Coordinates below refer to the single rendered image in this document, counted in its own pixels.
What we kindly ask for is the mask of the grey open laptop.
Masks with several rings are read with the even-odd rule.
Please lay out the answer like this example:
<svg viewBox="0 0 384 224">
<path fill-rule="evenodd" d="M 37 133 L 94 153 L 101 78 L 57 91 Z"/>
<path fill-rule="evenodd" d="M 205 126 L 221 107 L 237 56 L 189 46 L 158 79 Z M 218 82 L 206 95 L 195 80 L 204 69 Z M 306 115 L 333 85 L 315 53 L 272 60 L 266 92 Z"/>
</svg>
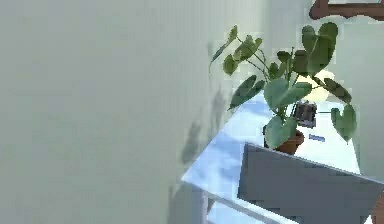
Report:
<svg viewBox="0 0 384 224">
<path fill-rule="evenodd" d="M 247 143 L 238 197 L 299 224 L 364 224 L 384 183 Z"/>
</svg>

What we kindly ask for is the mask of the pale yellow table lamp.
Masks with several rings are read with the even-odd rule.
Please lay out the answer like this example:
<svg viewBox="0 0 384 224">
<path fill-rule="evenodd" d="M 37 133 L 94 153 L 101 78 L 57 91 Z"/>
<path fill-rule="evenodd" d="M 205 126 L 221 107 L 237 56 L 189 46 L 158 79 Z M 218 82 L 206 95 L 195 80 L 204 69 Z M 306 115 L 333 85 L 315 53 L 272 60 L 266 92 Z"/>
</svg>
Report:
<svg viewBox="0 0 384 224">
<path fill-rule="evenodd" d="M 323 81 L 325 78 L 329 78 L 333 80 L 335 78 L 335 75 L 330 71 L 321 70 L 319 73 L 315 75 L 315 77 Z M 307 82 L 312 85 L 313 90 L 311 91 L 310 94 L 304 97 L 305 101 L 319 103 L 319 102 L 325 101 L 328 98 L 329 92 L 325 90 L 323 87 L 321 87 L 319 84 L 317 84 L 309 76 L 307 77 L 299 76 L 297 81 Z"/>
</svg>

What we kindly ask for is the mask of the brown framed wall picture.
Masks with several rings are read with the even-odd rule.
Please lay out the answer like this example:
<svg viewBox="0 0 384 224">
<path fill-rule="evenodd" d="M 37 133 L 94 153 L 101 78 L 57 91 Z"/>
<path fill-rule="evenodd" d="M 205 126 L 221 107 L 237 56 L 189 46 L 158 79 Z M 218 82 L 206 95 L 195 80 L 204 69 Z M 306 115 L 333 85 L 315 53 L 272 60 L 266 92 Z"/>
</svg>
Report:
<svg viewBox="0 0 384 224">
<path fill-rule="evenodd" d="M 328 16 L 341 16 L 346 19 L 367 16 L 377 21 L 384 21 L 384 3 L 331 4 L 329 0 L 315 0 L 309 10 L 309 17 L 318 20 Z"/>
</svg>

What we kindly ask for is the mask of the green house plant brown pot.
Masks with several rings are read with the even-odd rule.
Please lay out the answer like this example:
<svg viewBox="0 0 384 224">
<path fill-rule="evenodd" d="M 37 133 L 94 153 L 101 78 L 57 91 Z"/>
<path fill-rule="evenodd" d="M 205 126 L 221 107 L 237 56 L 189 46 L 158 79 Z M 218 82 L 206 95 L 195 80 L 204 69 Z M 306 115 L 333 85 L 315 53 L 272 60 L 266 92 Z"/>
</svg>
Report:
<svg viewBox="0 0 384 224">
<path fill-rule="evenodd" d="M 296 113 L 288 113 L 292 105 L 296 110 L 307 111 L 310 104 L 304 98 L 321 88 L 344 103 L 343 109 L 330 110 L 331 122 L 336 133 L 346 142 L 350 141 L 357 129 L 356 111 L 352 106 L 352 96 L 341 84 L 331 78 L 321 79 L 318 74 L 331 62 L 336 47 L 338 26 L 326 22 L 319 29 L 306 25 L 301 31 L 303 47 L 299 50 L 279 51 L 278 62 L 268 62 L 260 48 L 261 38 L 250 35 L 239 41 L 239 46 L 223 60 L 222 70 L 232 75 L 243 62 L 252 57 L 258 62 L 254 65 L 263 78 L 248 77 L 232 95 L 229 108 L 244 104 L 258 93 L 262 93 L 273 113 L 263 127 L 264 146 L 279 152 L 295 154 L 304 142 L 304 134 L 298 130 L 303 121 Z"/>
</svg>

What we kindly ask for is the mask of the white desk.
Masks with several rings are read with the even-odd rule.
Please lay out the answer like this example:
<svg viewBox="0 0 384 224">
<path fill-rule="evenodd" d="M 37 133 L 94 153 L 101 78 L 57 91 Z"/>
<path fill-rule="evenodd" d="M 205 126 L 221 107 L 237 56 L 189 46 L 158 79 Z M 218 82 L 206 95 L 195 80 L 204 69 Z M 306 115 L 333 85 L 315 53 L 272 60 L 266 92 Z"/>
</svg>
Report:
<svg viewBox="0 0 384 224">
<path fill-rule="evenodd" d="M 358 173 L 353 143 L 344 141 L 333 128 L 333 108 L 342 109 L 343 105 L 330 101 L 317 104 L 316 126 L 300 129 L 305 140 L 296 155 Z M 261 94 L 242 104 L 184 173 L 182 181 L 197 193 L 192 224 L 297 224 L 237 197 L 244 144 L 261 145 L 262 127 L 271 117 Z M 325 137 L 325 142 L 311 140 L 309 134 Z"/>
</svg>

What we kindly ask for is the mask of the dark square box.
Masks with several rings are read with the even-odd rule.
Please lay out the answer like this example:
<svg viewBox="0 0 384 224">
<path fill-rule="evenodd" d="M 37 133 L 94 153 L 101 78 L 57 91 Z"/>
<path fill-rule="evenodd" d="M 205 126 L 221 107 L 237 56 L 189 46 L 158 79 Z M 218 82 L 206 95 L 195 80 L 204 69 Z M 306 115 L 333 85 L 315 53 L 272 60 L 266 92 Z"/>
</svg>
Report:
<svg viewBox="0 0 384 224">
<path fill-rule="evenodd" d="M 295 108 L 295 117 L 298 125 L 307 128 L 314 128 L 316 126 L 316 110 L 317 106 L 309 102 L 299 102 Z"/>
</svg>

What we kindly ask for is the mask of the brown wooden chair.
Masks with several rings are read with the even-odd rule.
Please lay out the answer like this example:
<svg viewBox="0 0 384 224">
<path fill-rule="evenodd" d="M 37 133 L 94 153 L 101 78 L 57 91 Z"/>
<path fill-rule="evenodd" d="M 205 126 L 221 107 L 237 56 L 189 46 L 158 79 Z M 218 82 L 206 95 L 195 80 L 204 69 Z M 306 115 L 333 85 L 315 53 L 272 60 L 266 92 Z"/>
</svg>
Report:
<svg viewBox="0 0 384 224">
<path fill-rule="evenodd" d="M 377 200 L 371 214 L 372 224 L 384 224 L 384 192 Z"/>
</svg>

